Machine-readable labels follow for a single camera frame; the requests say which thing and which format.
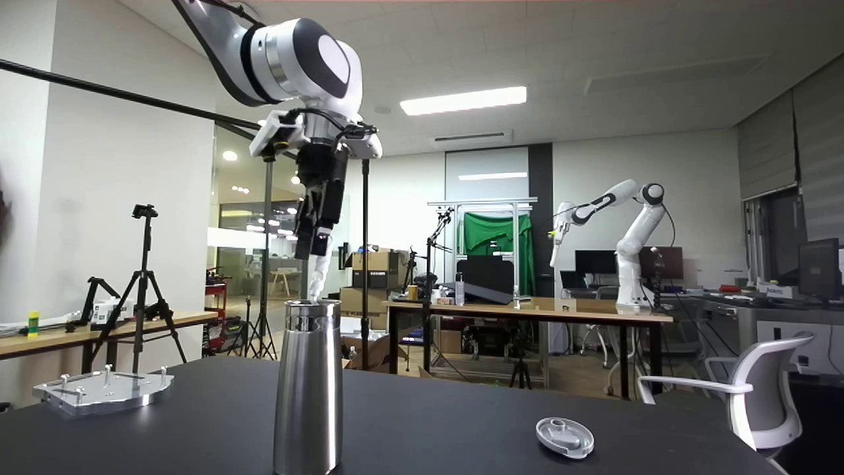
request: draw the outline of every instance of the office chair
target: office chair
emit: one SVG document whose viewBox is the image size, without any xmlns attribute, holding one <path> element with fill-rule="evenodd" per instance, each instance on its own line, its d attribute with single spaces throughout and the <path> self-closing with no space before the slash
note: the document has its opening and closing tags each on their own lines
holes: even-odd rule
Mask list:
<svg viewBox="0 0 844 475">
<path fill-rule="evenodd" d="M 802 435 L 802 419 L 793 398 L 790 361 L 810 339 L 764 341 L 736 357 L 728 383 L 641 376 L 640 393 L 654 405 L 651 386 L 686 386 L 716 391 L 725 398 L 735 434 L 754 451 L 779 451 Z"/>
</svg>

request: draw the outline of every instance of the laboratory room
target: laboratory room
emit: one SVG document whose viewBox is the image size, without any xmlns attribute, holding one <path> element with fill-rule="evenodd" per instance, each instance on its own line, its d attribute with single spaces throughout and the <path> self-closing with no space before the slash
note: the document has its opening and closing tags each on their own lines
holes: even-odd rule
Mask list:
<svg viewBox="0 0 844 475">
<path fill-rule="evenodd" d="M 839 18 L 4 0 L 0 473 L 841 473 Z"/>
</svg>

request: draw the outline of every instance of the table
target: table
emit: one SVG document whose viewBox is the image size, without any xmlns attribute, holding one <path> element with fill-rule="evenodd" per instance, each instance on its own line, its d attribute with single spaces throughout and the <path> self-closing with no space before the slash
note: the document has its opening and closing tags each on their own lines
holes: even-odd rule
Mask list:
<svg viewBox="0 0 844 475">
<path fill-rule="evenodd" d="M 174 328 L 194 328 L 194 325 L 210 325 L 216 323 L 220 314 L 216 312 L 186 312 L 186 314 L 174 314 Z M 170 332 L 164 319 L 153 319 L 153 323 L 142 323 L 142 332 L 153 336 L 153 332 Z M 121 323 L 112 329 L 108 336 L 108 361 L 115 361 L 117 353 L 117 341 L 135 336 L 135 323 Z M 66 332 L 63 328 L 57 329 L 41 329 L 38 339 L 26 339 L 26 336 L 11 336 L 11 339 L 0 339 L 0 360 L 20 360 L 26 353 L 47 353 L 47 352 L 61 352 L 61 349 L 75 349 L 83 345 L 83 373 L 90 373 L 88 361 L 90 353 L 95 349 L 100 339 L 100 329 L 90 329 L 90 328 L 78 328 L 75 332 Z"/>
<path fill-rule="evenodd" d="M 4 473 L 15 475 L 269 475 L 280 364 L 202 360 L 174 368 L 153 406 L 58 419 L 47 406 L 0 416 Z M 541 416 L 592 427 L 596 451 L 567 463 L 538 445 Z M 640 406 L 553 391 L 344 373 L 338 475 L 775 475 L 724 427 L 716 401 Z"/>
<path fill-rule="evenodd" d="M 628 391 L 628 328 L 648 328 L 650 329 L 650 357 L 651 357 L 651 373 L 663 373 L 663 325 L 670 325 L 670 314 L 617 314 L 616 304 L 596 304 L 596 300 L 567 300 L 567 308 L 560 308 L 555 298 L 531 298 L 521 306 L 493 306 L 493 304 L 467 304 L 467 306 L 430 306 L 430 314 L 450 314 L 463 319 L 477 319 L 477 316 L 496 316 L 496 319 L 535 319 L 535 323 L 592 323 L 592 325 L 616 325 L 620 328 L 620 386 L 622 398 L 632 398 Z M 402 319 L 421 316 L 423 319 L 423 304 L 405 304 L 405 300 L 386 300 L 388 325 L 390 325 L 390 373 L 398 370 L 396 353 L 398 353 L 398 329 Z M 423 323 L 423 352 L 426 352 L 426 370 L 430 370 L 430 319 Z"/>
</svg>

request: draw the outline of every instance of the camera tripod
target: camera tripod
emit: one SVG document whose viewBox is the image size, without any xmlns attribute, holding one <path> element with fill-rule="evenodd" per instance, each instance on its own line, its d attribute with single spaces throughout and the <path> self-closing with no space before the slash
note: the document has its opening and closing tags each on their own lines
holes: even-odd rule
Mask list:
<svg viewBox="0 0 844 475">
<path fill-rule="evenodd" d="M 150 237 L 150 219 L 158 217 L 158 215 L 156 215 L 156 209 L 148 204 L 148 207 L 135 207 L 132 217 L 135 217 L 135 219 L 142 219 L 142 225 L 146 225 L 146 228 L 142 228 L 142 258 L 140 258 L 140 270 L 132 273 L 132 279 L 129 279 L 127 291 L 121 294 L 121 300 L 112 308 L 108 323 L 104 325 L 100 339 L 99 339 L 95 349 L 90 352 L 84 368 L 92 368 L 92 360 L 99 357 L 99 352 L 104 349 L 104 344 L 108 344 L 108 339 L 112 339 L 112 332 L 115 332 L 115 328 L 117 328 L 117 323 L 119 323 L 119 314 L 121 314 L 121 308 L 124 308 L 132 287 L 138 286 L 138 300 L 135 300 L 135 312 L 132 312 L 132 319 L 135 319 L 132 376 L 138 376 L 138 361 L 140 361 L 140 352 L 142 352 L 142 323 L 146 323 L 146 319 L 153 319 L 156 314 L 166 323 L 170 336 L 174 339 L 183 361 L 189 361 L 189 357 L 186 357 L 186 349 L 183 349 L 183 344 L 181 344 L 181 332 L 177 332 L 177 328 L 174 328 L 174 312 L 173 312 L 170 304 L 164 300 L 162 287 L 158 287 L 158 283 L 156 283 L 156 274 L 148 270 L 148 254 L 150 254 L 150 248 L 153 248 L 153 245 L 150 245 L 150 242 L 153 242 L 153 237 Z M 150 286 L 153 286 L 156 298 L 158 298 L 156 306 L 146 306 L 146 294 L 148 294 Z"/>
</svg>

